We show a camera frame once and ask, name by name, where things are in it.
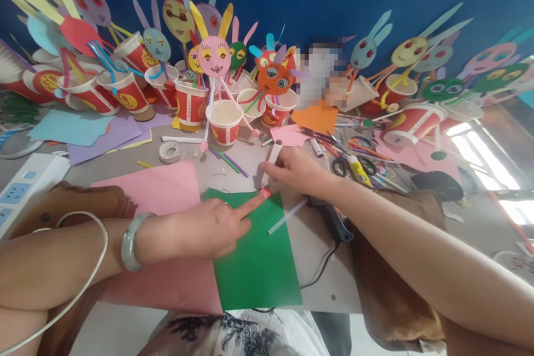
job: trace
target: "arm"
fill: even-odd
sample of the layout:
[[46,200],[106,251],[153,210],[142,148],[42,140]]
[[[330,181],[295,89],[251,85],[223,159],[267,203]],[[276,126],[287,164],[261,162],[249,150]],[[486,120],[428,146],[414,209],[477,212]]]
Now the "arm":
[[534,289],[477,250],[373,191],[284,148],[267,173],[339,208],[432,307],[475,333],[534,350]]
[[[135,255],[146,265],[227,254],[250,229],[245,216],[265,199],[259,194],[236,210],[213,199],[185,212],[149,217],[137,231]],[[130,222],[103,221],[109,243],[93,284],[124,270],[120,249]],[[38,331],[47,310],[80,291],[102,248],[102,230],[94,221],[26,235],[0,246],[0,351]],[[36,339],[14,354],[36,354],[38,343]]]

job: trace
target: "hand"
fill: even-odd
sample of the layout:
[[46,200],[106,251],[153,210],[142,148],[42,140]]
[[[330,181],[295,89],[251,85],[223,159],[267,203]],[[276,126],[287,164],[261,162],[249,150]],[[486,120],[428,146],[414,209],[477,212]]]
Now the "hand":
[[246,216],[268,197],[268,191],[261,191],[235,210],[220,199],[210,199],[165,216],[177,256],[215,259],[234,251],[236,241],[250,230]]
[[318,164],[301,147],[283,146],[277,165],[264,161],[264,171],[296,191],[326,200],[338,177]]

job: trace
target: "fingernail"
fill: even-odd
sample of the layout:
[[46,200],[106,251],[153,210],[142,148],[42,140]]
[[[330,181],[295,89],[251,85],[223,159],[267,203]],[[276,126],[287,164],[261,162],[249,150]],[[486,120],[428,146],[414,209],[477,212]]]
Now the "fingernail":
[[260,193],[263,195],[264,198],[268,199],[269,196],[271,196],[271,191],[267,188],[262,188],[262,190],[260,190]]

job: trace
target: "bracelet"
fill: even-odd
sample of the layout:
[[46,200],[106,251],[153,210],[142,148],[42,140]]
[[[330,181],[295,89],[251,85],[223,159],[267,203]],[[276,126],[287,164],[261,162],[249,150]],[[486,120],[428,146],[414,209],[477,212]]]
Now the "bracelet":
[[137,230],[145,218],[155,216],[152,212],[146,212],[135,217],[126,228],[121,244],[121,259],[128,271],[140,271],[144,266],[135,257],[134,241]]

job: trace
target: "power strip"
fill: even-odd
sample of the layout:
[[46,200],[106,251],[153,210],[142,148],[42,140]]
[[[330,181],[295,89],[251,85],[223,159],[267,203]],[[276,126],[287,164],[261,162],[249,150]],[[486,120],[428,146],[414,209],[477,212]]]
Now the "power strip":
[[29,157],[0,192],[0,243],[7,240],[18,219],[60,182],[69,168],[65,157],[40,153]]

